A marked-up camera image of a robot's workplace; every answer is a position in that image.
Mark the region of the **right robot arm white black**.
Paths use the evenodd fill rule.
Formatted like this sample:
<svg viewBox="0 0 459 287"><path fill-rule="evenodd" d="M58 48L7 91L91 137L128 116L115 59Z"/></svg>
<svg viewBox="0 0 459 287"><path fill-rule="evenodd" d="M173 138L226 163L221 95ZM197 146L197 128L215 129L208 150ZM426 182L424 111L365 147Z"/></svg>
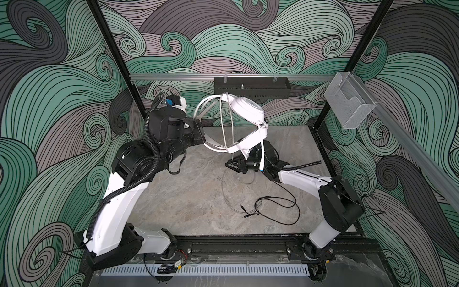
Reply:
<svg viewBox="0 0 459 287"><path fill-rule="evenodd" d="M311 261L333 259L330 243L354 225L366 211L346 178L324 177L304 170L320 163L315 161L300 166L290 165L280 159L269 141L252 148L248 156L238 155L225 163L225 167L234 172L245 174L249 170L259 171L276 184L296 187L319 199L323 220L301 245L302 254Z"/></svg>

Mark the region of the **white headphones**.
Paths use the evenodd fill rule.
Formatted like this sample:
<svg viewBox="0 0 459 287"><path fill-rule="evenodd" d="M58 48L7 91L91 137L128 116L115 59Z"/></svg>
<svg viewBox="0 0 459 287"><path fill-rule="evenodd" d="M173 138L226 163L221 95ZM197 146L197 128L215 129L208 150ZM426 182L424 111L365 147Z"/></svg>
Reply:
<svg viewBox="0 0 459 287"><path fill-rule="evenodd" d="M253 124L256 127L256 130L233 145L228 145L227 143L219 144L211 137L205 136L206 140L204 142L204 146L217 153L234 154L240 151L245 157L247 157L250 150L262 143L262 141L267 137L268 124L265 121L265 112L253 100L245 97L234 96L229 93L223 93L203 98L195 108L193 118L201 120L216 104L219 105L219 110L222 111L223 102L228 104L229 111L231 113L235 112L238 116Z"/></svg>

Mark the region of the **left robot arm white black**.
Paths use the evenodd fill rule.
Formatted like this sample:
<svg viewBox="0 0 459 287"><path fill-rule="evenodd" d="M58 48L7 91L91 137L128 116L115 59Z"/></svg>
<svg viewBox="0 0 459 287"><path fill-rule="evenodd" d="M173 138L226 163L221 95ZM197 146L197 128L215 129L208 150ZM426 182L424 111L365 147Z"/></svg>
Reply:
<svg viewBox="0 0 459 287"><path fill-rule="evenodd" d="M84 259L91 270L123 265L139 254L157 254L166 260L174 257L177 240L167 229L146 231L127 220L155 175L169 171L177 157L186 157L187 148L204 141L200 121L186 115L185 98L174 94L155 97L143 136L116 152L104 198L88 228L75 235L78 247L88 252Z"/></svg>

